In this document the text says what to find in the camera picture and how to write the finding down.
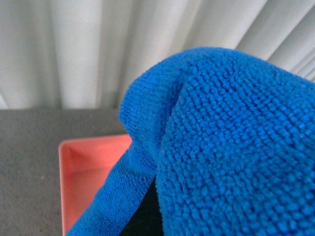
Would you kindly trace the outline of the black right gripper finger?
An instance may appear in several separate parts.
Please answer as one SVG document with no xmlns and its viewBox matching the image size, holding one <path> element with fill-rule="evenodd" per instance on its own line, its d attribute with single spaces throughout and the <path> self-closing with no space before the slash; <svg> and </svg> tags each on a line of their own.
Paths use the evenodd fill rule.
<svg viewBox="0 0 315 236">
<path fill-rule="evenodd" d="M 153 179 L 140 207 L 120 233 L 121 236 L 163 236 L 156 178 Z"/>
</svg>

